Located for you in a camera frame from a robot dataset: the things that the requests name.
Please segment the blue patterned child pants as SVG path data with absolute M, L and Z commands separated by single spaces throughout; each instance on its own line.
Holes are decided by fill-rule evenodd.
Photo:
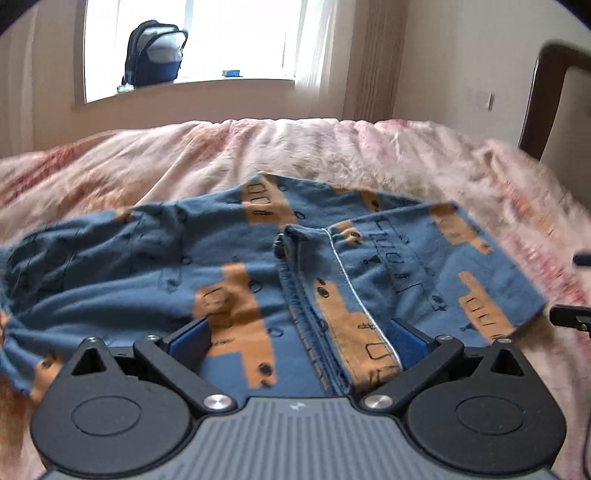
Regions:
M 226 191 L 47 224 L 1 251 L 1 370 L 25 394 L 45 359 L 128 347 L 193 320 L 200 376 L 235 400 L 352 395 L 448 334 L 485 347 L 545 302 L 453 203 L 259 174 Z

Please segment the pink floral bed quilt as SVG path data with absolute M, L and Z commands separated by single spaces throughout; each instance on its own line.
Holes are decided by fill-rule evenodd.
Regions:
M 588 304 L 590 213 L 546 166 L 432 122 L 226 120 L 99 133 L 1 158 L 1 239 L 77 214 L 222 190 L 256 172 L 453 200 L 551 303 Z

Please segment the dark wooden headboard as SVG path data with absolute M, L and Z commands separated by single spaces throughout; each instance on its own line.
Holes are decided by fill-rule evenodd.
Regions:
M 590 52 L 562 41 L 546 42 L 536 60 L 519 148 L 540 160 L 546 148 L 571 68 L 590 72 Z

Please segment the beige window curtain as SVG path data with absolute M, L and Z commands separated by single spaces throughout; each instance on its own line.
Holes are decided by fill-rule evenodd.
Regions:
M 408 1 L 304 1 L 294 50 L 297 118 L 391 117 Z

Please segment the small blue box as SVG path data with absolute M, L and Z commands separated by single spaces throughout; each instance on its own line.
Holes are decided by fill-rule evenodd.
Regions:
M 237 69 L 224 70 L 224 71 L 222 71 L 222 77 L 223 78 L 241 78 L 242 74 Z

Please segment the navy and grey backpack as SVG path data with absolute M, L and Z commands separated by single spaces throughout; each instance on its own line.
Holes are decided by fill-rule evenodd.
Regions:
M 188 31 L 148 20 L 130 34 L 121 86 L 147 87 L 173 82 L 178 75 Z

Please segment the white wall socket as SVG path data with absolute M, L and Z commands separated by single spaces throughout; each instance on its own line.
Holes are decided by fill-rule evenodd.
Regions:
M 475 105 L 485 111 L 491 111 L 494 104 L 494 93 L 487 91 L 476 91 L 474 93 Z

